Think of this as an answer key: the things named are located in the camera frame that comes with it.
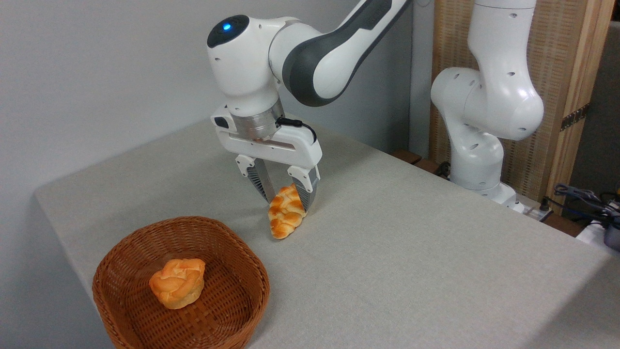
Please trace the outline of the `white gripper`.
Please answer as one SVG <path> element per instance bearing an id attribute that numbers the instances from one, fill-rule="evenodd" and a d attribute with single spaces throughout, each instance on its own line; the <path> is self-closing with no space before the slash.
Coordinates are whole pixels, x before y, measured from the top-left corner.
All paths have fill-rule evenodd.
<path id="1" fill-rule="evenodd" d="M 267 141 L 244 139 L 237 134 L 232 115 L 216 114 L 211 122 L 216 126 L 217 137 L 228 152 L 239 154 L 235 161 L 242 174 L 254 185 L 257 192 L 267 201 L 276 196 L 265 161 L 291 165 L 287 172 L 293 179 L 304 211 L 310 210 L 316 197 L 320 180 L 316 166 L 323 151 L 316 139 L 316 133 L 307 124 L 293 119 L 281 119 L 284 124 Z"/>

